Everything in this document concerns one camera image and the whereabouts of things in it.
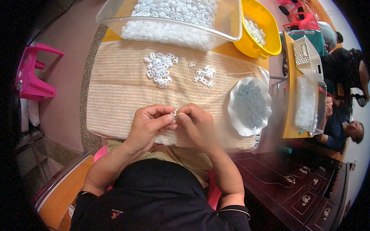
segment wall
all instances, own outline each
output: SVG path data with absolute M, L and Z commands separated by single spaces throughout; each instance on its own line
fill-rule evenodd
M 352 48 L 361 49 L 350 25 L 335 4 L 331 0 L 319 0 L 319 2 L 326 10 L 328 16 L 334 24 L 335 29 L 341 32 L 343 35 L 343 47 L 348 50 Z M 353 88 L 352 90 L 353 93 L 359 92 L 359 94 L 362 95 L 361 90 L 357 88 Z M 361 188 L 370 160 L 370 103 L 363 108 L 358 105 L 356 100 L 354 100 L 353 104 L 353 120 L 358 120 L 363 123 L 365 136 L 364 140 L 360 144 L 350 141 L 344 157 L 344 162 L 353 163 L 355 160 L 358 161 L 356 169 L 350 172 L 349 177 L 349 190 L 347 199 L 351 200 L 351 204 L 354 202 L 354 199 Z

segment khaki pants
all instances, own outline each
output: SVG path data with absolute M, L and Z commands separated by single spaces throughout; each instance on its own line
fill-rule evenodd
M 111 152 L 121 144 L 121 142 L 116 140 L 107 140 L 107 151 Z M 202 184 L 203 188 L 208 186 L 206 180 L 208 179 L 209 171 L 213 168 L 207 154 L 197 149 L 186 147 L 154 144 L 149 151 L 141 154 L 133 163 L 145 159 L 158 159 L 179 164 L 191 171 Z

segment wooden cabinet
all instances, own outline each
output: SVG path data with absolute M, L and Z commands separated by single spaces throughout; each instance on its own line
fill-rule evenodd
M 339 225 L 349 164 L 306 150 L 231 157 L 244 186 L 291 230 L 335 230 Z

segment yellow plastic bowl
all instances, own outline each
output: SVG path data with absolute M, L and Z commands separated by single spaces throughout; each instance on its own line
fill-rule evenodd
M 243 33 L 239 41 L 233 42 L 238 50 L 252 58 L 267 59 L 281 52 L 278 25 L 270 11 L 256 0 L 242 1 Z M 244 24 L 244 14 L 252 18 L 266 34 L 266 45 L 261 47 L 249 34 Z

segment clear plastic container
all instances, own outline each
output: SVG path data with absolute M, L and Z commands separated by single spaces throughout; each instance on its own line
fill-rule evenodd
M 294 124 L 312 135 L 324 132 L 326 116 L 326 84 L 313 71 L 297 77 L 296 115 Z
M 191 0 L 193 3 L 202 2 L 202 4 L 210 1 L 212 0 Z M 107 25 L 123 39 L 158 41 L 203 51 L 210 51 L 228 41 L 238 41 L 242 36 L 241 2 L 239 0 L 216 1 L 217 12 L 212 25 L 213 29 L 172 18 L 131 16 L 136 4 L 138 4 L 138 0 L 108 0 L 96 16 L 96 22 Z M 160 23 L 163 26 L 175 27 L 176 30 L 172 33 L 166 31 L 165 35 L 154 36 L 150 39 L 142 39 L 142 37 L 125 38 L 123 32 L 127 29 L 126 27 L 136 25 L 136 22 L 144 22 L 146 25 Z M 182 33 L 181 39 L 176 38 L 178 33 Z M 197 38 L 200 38 L 203 42 L 201 45 Z

